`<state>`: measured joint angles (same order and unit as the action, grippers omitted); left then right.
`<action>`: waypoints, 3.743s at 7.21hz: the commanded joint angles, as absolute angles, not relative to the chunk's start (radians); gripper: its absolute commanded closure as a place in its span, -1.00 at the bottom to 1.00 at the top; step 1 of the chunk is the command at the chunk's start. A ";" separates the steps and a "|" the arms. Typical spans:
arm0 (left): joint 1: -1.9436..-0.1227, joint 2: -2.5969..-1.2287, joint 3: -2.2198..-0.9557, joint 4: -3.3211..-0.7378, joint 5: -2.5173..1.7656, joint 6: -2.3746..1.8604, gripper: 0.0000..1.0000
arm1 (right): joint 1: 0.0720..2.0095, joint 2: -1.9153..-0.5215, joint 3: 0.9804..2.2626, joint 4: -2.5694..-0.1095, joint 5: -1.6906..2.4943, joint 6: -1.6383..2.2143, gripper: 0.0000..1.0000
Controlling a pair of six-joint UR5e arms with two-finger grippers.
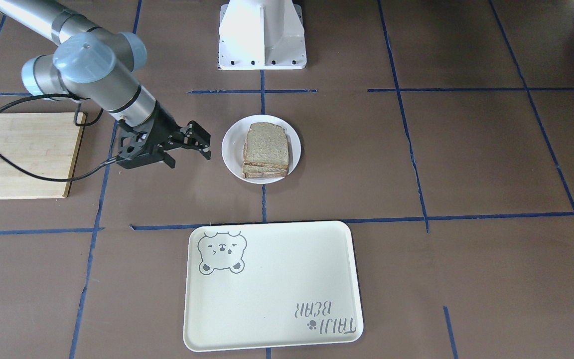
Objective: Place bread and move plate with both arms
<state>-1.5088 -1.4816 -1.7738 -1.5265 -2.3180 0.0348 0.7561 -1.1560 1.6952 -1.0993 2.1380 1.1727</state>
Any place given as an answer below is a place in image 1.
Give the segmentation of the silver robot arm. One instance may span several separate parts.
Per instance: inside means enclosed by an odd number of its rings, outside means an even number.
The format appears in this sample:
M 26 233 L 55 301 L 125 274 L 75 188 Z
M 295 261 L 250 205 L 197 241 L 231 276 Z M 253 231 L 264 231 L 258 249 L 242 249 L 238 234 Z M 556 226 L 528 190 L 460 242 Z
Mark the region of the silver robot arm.
M 0 13 L 49 39 L 57 49 L 22 68 L 32 99 L 93 100 L 118 121 L 113 162 L 130 170 L 164 162 L 169 151 L 196 150 L 210 159 L 210 134 L 198 123 L 178 125 L 134 72 L 146 63 L 146 48 L 131 32 L 113 33 L 54 0 L 0 0 Z

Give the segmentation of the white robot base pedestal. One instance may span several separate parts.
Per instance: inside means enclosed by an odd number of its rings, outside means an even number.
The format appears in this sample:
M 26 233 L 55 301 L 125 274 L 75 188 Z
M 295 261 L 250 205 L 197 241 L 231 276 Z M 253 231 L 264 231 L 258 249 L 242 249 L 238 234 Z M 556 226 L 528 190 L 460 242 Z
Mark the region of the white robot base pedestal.
M 301 6 L 291 0 L 231 0 L 220 7 L 221 70 L 301 70 L 307 65 Z

